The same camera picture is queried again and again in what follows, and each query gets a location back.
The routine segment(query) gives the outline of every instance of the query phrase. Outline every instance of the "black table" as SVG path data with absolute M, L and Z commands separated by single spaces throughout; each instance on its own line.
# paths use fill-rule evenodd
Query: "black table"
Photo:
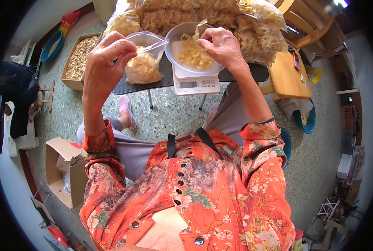
M 253 63 L 249 63 L 248 65 L 251 70 L 251 74 L 254 77 L 254 80 L 256 82 L 264 82 L 269 78 L 269 72 L 267 70 L 267 67 L 264 67 L 258 64 L 253 64 Z M 124 76 L 121 78 L 119 83 L 113 89 L 112 93 L 117 94 L 117 95 L 124 95 L 128 93 L 147 90 L 147 94 L 149 96 L 150 108 L 153 109 L 150 89 L 169 87 L 169 86 L 174 85 L 174 81 L 172 77 L 172 64 L 168 60 L 165 53 L 163 54 L 163 57 L 159 63 L 159 69 L 160 69 L 160 72 L 164 75 L 164 77 L 158 82 L 148 83 L 148 84 L 126 83 L 125 82 L 126 74 L 124 73 Z M 235 78 L 226 68 L 224 68 L 224 70 L 219 72 L 219 82 L 235 82 Z M 206 98 L 206 95 L 204 95 L 203 97 L 203 101 L 199 107 L 199 110 L 202 110 L 202 106 L 203 106 L 205 98 Z

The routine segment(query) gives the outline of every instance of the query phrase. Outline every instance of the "woman's left hand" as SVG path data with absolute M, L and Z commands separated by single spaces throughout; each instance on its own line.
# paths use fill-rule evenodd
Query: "woman's left hand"
M 100 110 L 122 78 L 125 66 L 137 56 L 134 43 L 120 33 L 110 32 L 88 55 L 84 73 L 83 106 Z

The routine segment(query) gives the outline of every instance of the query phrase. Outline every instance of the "orange floral shirt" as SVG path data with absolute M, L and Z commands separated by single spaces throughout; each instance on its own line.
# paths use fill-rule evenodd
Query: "orange floral shirt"
M 244 150 L 214 129 L 216 151 L 195 136 L 158 143 L 146 171 L 125 187 L 109 120 L 98 137 L 85 135 L 89 177 L 80 219 L 99 250 L 135 245 L 154 224 L 152 214 L 176 207 L 188 227 L 179 233 L 186 251 L 287 250 L 295 229 L 284 198 L 284 142 L 275 121 L 240 130 Z

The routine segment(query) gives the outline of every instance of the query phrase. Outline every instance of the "forearm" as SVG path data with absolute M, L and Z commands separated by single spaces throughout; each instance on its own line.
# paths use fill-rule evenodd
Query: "forearm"
M 99 136 L 106 128 L 101 107 L 91 104 L 85 95 L 83 95 L 82 103 L 85 132 L 92 137 Z
M 250 123 L 259 123 L 273 117 L 259 86 L 256 84 L 247 63 L 229 69 L 241 89 L 246 113 Z

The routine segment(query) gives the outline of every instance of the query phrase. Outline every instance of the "red phone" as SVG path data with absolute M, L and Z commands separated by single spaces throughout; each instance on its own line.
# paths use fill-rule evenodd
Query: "red phone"
M 299 58 L 298 58 L 298 55 L 293 52 L 293 65 L 294 65 L 294 68 L 299 71 L 300 70 L 300 67 L 299 67 Z

